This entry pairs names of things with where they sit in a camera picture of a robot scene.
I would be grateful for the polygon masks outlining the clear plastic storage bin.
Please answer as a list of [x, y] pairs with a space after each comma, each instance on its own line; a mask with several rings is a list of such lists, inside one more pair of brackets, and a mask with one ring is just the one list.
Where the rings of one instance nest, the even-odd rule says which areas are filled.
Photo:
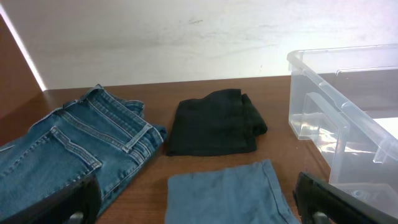
[[287, 55], [289, 124], [311, 140], [334, 187], [397, 216], [397, 46]]

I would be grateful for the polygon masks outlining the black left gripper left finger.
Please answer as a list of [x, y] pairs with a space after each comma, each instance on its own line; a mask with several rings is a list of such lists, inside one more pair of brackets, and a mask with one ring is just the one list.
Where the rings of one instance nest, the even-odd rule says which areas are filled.
[[1, 224], [82, 223], [97, 220], [101, 191], [94, 174], [1, 221]]

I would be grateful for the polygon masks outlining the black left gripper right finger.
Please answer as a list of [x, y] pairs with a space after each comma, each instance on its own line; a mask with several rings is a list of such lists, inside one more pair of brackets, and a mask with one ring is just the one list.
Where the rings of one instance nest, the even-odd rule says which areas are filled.
[[308, 172], [300, 172], [293, 191], [304, 224], [397, 224], [397, 219], [344, 193]]

